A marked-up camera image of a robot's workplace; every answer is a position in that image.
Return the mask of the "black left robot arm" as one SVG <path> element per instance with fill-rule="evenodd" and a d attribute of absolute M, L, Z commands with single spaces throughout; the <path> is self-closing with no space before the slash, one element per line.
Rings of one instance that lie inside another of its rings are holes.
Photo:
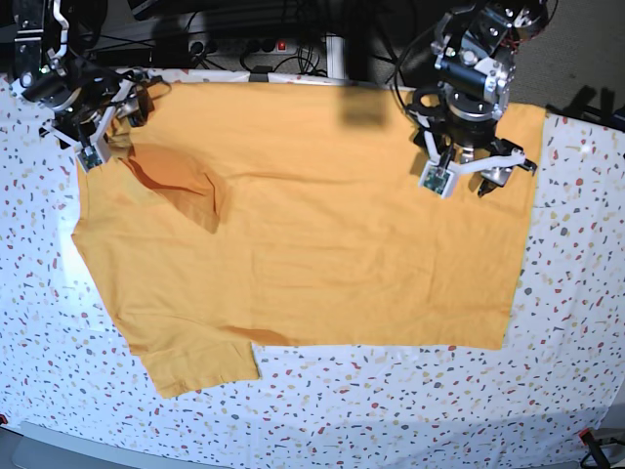
<path fill-rule="evenodd" d="M 474 1 L 436 24 L 438 82 L 415 90 L 405 108 L 427 155 L 420 187 L 448 198 L 462 176 L 478 175 L 484 196 L 505 187 L 517 168 L 535 173 L 523 148 L 498 138 L 496 129 L 509 105 L 518 48 L 548 22 L 544 1 Z"/>

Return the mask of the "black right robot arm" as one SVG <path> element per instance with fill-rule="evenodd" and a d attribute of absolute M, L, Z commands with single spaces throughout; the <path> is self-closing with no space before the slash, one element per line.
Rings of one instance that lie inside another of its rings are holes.
<path fill-rule="evenodd" d="M 3 1 L 1 71 L 24 101 L 49 109 L 64 144 L 92 145 L 110 119 L 132 127 L 150 111 L 148 75 L 98 64 L 90 50 L 102 37 L 106 1 Z"/>

